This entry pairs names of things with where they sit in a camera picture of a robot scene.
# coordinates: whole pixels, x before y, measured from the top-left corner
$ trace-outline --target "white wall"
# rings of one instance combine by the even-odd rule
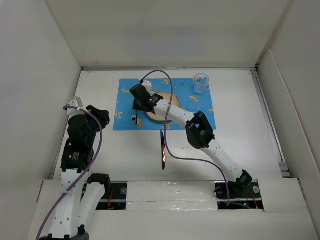
[[[0,0],[0,233],[26,239],[80,66],[44,0]]]
[[[291,175],[320,236],[320,1],[296,0],[258,73]]]
[[[289,0],[46,0],[81,66],[254,67]]]

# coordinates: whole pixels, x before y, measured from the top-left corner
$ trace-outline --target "knife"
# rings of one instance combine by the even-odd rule
[[[162,170],[165,170],[166,167],[166,154],[165,154],[165,150],[166,150],[166,145],[165,145],[165,136],[164,133],[162,132],[162,130],[160,130],[160,136],[161,136],[161,150],[162,150]]]

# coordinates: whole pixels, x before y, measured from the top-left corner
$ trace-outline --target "white panel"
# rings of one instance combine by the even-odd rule
[[[34,240],[45,215],[59,196],[59,181],[45,181],[27,240]],[[288,205],[295,206],[299,186],[289,183]],[[272,195],[270,188],[265,194]],[[269,198],[273,205],[276,199]],[[48,232],[45,227],[42,236]],[[307,208],[295,211],[265,212],[262,210],[217,211],[95,211],[88,233],[91,240],[317,240]]]
[[[132,181],[127,186],[126,210],[217,210],[214,189],[213,181]]]
[[[131,181],[126,200],[133,201],[209,201],[212,200],[213,181]]]
[[[81,66],[254,67],[288,0],[46,0]]]
[[[259,178],[258,182],[264,211],[280,213],[308,210],[296,178]]]
[[[80,70],[43,0],[0,0],[1,239],[26,239]]]
[[[320,233],[320,173],[290,93],[269,50],[258,69],[259,78],[286,163],[300,178],[311,217]]]
[[[113,181],[222,180],[221,173],[207,163],[176,160],[168,154],[166,168],[162,170],[160,131],[113,131],[119,80],[142,78],[148,72],[81,73],[76,95],[85,106],[91,104],[110,114],[110,124],[103,130],[102,148],[91,171],[110,174]],[[221,147],[254,179],[282,178],[250,71],[202,68],[167,72],[172,78],[193,78],[198,73],[206,73],[210,77],[217,126],[214,134]],[[163,77],[163,73],[158,72],[151,76]],[[177,156],[209,159],[188,143],[186,131],[168,131],[167,137],[171,151]],[[66,133],[62,146],[67,138]],[[61,165],[61,157],[62,151],[57,166]],[[57,167],[55,179],[60,179],[60,172]]]
[[[295,1],[271,51],[320,169],[320,1]]]

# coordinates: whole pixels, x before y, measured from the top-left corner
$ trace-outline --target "wire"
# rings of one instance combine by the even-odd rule
[[[115,193],[115,190],[113,189],[112,190],[112,192],[111,192],[111,196],[108,198],[108,207],[106,208],[107,210],[110,208],[110,206],[111,206],[111,200],[112,200],[112,198],[113,198],[113,196],[114,196],[114,193]]]
[[[64,106],[63,107],[64,110],[66,109],[76,109],[78,111],[81,111],[87,115],[89,115],[91,118],[93,118],[97,123],[98,123],[98,126],[99,126],[99,130],[100,130],[100,141],[99,141],[99,145],[98,145],[98,148],[96,150],[96,153],[94,155],[94,157],[92,158],[92,161],[89,163],[88,167],[81,173],[81,175],[69,186],[69,188],[67,189],[67,192],[69,192],[79,181],[80,179],[83,178],[83,176],[89,171],[89,169],[91,168],[91,166],[94,164],[99,152],[100,152],[100,149],[101,149],[101,145],[102,145],[102,137],[103,137],[103,134],[102,134],[102,126],[99,122],[99,120],[93,115],[91,114],[89,111],[87,110],[84,110],[82,108],[78,108],[76,106]],[[46,215],[46,217],[44,218],[43,220],[43,223],[41,224],[41,227],[38,231],[38,234],[36,235],[36,240],[40,240],[40,235],[50,217],[50,215],[54,212],[54,210],[56,209],[56,207],[58,206],[58,204],[62,201],[62,199],[64,199],[64,197],[66,196],[67,194],[66,193],[63,193],[59,199],[55,202],[55,204],[53,205],[53,207],[50,209],[50,211],[48,212],[48,214]]]
[[[256,209],[259,209],[255,196],[254,196],[254,195],[252,194],[252,192],[250,192],[250,191],[249,191],[249,194],[253,197],[253,200],[254,200]]]
[[[219,197],[217,197],[216,195],[215,195],[215,193],[217,193],[217,191],[215,190],[215,191],[213,191],[213,196],[216,198],[216,199],[221,199],[221,198],[219,198]],[[233,201],[231,201],[230,202],[230,204],[232,205],[238,205],[238,206],[241,206],[241,207],[244,207],[244,208],[247,208],[247,209],[252,209],[251,207],[249,207],[249,206],[247,206],[247,205],[244,205],[244,204],[241,204],[241,203],[236,203],[236,202],[233,202]]]
[[[165,74],[169,81],[170,81],[170,85],[171,85],[171,94],[170,94],[170,101],[169,101],[169,107],[166,111],[166,114],[165,114],[165,119],[164,119],[164,143],[165,143],[165,146],[166,146],[166,150],[167,152],[170,154],[171,157],[173,157],[174,159],[178,159],[178,160],[187,160],[187,161],[198,161],[198,162],[204,162],[204,163],[208,163],[208,164],[211,164],[213,166],[215,166],[219,171],[220,173],[222,174],[223,176],[223,179],[224,179],[224,182],[225,182],[225,186],[226,186],[226,193],[227,193],[227,196],[228,196],[228,202],[227,202],[227,206],[229,206],[230,204],[230,192],[229,192],[229,186],[228,186],[228,181],[227,181],[227,178],[224,174],[224,172],[222,171],[222,169],[220,167],[218,167],[215,163],[211,162],[211,161],[208,161],[208,160],[204,160],[204,159],[198,159],[198,158],[184,158],[184,157],[178,157],[178,156],[175,156],[171,153],[169,147],[168,147],[168,143],[167,143],[167,121],[168,121],[168,115],[169,115],[169,111],[170,111],[170,108],[171,108],[171,104],[172,104],[172,99],[173,99],[173,96],[174,96],[174,85],[173,85],[173,82],[172,82],[172,79],[171,77],[163,70],[153,70],[151,72],[149,72],[147,75],[145,75],[141,80],[143,81],[146,77],[148,77],[150,74],[153,74],[155,72],[161,72],[163,74]]]
[[[238,206],[244,207],[244,208],[246,208],[246,209],[252,209],[252,208],[249,207],[249,206],[246,206],[246,205],[243,205],[243,204],[237,203],[237,202],[230,202],[230,204],[232,204],[232,205],[238,205]]]

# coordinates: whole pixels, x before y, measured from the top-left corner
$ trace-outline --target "white floor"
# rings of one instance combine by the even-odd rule
[[[167,158],[161,167],[159,131],[113,131],[119,80],[142,78],[149,71],[83,71],[76,96],[83,105],[108,110],[110,124],[103,130],[101,151],[92,173],[107,173],[112,181],[222,180],[220,172],[206,163]],[[210,77],[210,91],[216,121],[216,135],[221,147],[247,170],[254,179],[281,178],[277,155],[259,103],[250,71],[230,69],[171,69],[172,78],[193,78],[197,73]],[[154,73],[150,78],[164,78]],[[208,159],[191,147],[184,130],[168,131],[171,151],[181,157]],[[60,156],[54,179],[60,179]]]

